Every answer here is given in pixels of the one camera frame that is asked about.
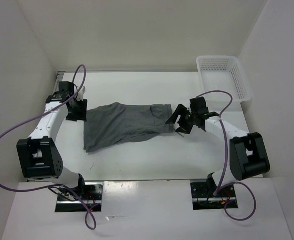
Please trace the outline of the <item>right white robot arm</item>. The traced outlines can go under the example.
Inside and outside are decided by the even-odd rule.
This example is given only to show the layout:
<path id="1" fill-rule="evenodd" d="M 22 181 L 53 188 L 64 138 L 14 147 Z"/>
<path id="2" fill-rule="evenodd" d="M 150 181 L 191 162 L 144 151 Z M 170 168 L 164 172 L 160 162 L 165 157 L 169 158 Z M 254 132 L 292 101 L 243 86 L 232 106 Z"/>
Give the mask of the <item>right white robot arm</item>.
<path id="1" fill-rule="evenodd" d="M 268 173 L 271 169 L 263 137 L 249 133 L 222 119 L 217 112 L 210 112 L 204 97 L 190 100 L 190 108 L 179 104 L 166 124 L 178 124 L 176 132 L 189 135 L 194 126 L 210 133 L 224 143 L 223 169 L 207 177 L 206 191 L 217 197 L 227 185 Z"/>

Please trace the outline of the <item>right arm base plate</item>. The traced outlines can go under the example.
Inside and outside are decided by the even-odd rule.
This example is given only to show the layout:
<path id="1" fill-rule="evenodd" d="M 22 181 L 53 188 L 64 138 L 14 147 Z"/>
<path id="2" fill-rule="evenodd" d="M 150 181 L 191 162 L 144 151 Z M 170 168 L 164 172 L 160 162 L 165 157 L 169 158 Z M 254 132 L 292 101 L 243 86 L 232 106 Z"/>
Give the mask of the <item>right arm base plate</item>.
<path id="1" fill-rule="evenodd" d="M 226 187 L 214 196 L 205 179 L 190 182 L 193 210 L 238 209 L 234 186 Z"/>

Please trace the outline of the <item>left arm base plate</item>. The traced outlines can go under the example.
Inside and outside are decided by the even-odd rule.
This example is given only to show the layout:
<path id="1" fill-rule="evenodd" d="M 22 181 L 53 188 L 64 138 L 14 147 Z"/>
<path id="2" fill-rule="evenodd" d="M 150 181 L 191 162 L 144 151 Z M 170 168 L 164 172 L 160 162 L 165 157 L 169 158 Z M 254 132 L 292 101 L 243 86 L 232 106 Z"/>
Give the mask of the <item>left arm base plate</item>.
<path id="1" fill-rule="evenodd" d="M 86 181 L 84 193 L 78 193 L 91 212 L 102 211 L 103 187 L 103 182 Z M 56 213 L 80 213 L 87 211 L 82 203 L 73 194 L 68 192 L 67 189 L 55 187 L 52 192 L 55 192 L 57 195 Z"/>

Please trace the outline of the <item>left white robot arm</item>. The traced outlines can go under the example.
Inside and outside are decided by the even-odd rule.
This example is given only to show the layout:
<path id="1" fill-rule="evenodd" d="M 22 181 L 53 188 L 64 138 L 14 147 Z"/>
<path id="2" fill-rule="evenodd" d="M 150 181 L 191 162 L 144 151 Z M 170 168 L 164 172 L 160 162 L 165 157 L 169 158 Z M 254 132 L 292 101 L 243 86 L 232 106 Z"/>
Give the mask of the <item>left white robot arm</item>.
<path id="1" fill-rule="evenodd" d="M 63 121 L 86 122 L 88 101 L 84 98 L 85 92 L 85 87 L 78 88 L 73 82 L 60 82 L 58 91 L 47 98 L 45 116 L 41 117 L 36 129 L 16 145 L 26 179 L 51 180 L 67 186 L 67 192 L 76 200 L 87 194 L 85 180 L 81 174 L 64 167 L 56 139 Z"/>

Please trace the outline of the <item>grey shorts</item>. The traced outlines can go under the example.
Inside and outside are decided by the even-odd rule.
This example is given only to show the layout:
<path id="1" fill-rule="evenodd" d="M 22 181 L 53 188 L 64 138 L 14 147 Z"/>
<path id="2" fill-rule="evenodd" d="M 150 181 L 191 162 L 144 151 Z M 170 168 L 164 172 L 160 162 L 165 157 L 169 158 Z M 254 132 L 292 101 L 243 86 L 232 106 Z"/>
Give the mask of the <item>grey shorts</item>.
<path id="1" fill-rule="evenodd" d="M 114 102 L 87 111 L 83 149 L 91 154 L 125 143 L 149 141 L 175 132 L 166 122 L 173 115 L 170 104 L 126 105 Z"/>

